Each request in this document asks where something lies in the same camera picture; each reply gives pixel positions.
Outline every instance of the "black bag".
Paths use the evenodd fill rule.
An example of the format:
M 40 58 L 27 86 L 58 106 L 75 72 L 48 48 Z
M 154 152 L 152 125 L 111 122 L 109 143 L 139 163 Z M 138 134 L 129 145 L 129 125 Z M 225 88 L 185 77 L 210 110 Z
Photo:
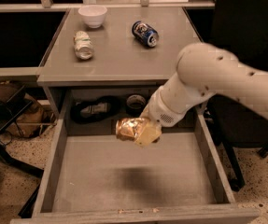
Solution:
M 24 86 L 15 83 L 0 83 L 0 118 L 11 118 L 24 104 L 24 95 Z

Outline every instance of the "crumpled wrapper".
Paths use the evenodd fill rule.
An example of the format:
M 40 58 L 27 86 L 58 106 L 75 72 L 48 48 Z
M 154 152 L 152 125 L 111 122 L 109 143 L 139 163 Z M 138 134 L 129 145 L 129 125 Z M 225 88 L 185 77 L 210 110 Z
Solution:
M 134 141 L 144 147 L 155 142 L 162 134 L 162 126 L 147 118 L 120 119 L 116 123 L 116 137 Z

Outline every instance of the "blue can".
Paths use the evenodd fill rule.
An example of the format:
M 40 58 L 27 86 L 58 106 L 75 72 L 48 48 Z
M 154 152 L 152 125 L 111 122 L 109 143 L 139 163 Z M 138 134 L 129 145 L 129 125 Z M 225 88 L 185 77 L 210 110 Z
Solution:
M 154 48 L 159 41 L 158 32 L 142 21 L 136 21 L 134 23 L 132 32 L 134 37 L 145 46 Z

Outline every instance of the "black chair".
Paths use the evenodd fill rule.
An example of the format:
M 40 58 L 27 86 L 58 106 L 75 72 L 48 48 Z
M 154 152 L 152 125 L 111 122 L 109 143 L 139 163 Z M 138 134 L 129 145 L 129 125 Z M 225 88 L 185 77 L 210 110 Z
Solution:
M 242 63 L 268 71 L 268 0 L 217 0 L 209 43 L 234 53 Z M 237 102 L 214 96 L 207 104 L 207 124 L 216 143 L 227 152 L 238 191 L 245 185 L 234 147 L 260 147 L 268 154 L 268 120 Z

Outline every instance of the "black shoe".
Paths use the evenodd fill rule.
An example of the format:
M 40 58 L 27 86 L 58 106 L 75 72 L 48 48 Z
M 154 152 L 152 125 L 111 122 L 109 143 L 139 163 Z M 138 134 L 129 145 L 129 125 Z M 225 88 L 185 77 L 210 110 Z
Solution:
M 104 96 L 94 102 L 82 102 L 71 107 L 70 118 L 76 123 L 92 123 L 120 111 L 120 100 L 114 96 Z

